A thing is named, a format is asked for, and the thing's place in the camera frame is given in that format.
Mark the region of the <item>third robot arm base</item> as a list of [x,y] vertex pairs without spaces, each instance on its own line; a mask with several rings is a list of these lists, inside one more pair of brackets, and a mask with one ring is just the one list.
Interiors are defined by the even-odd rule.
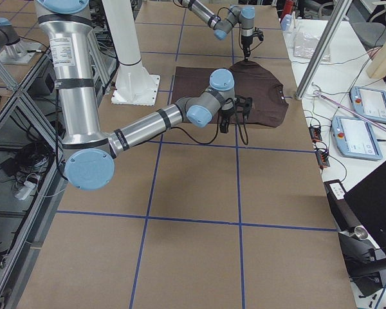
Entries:
[[28,64],[37,53],[42,53],[41,43],[25,42],[11,22],[0,17],[0,61],[3,64]]

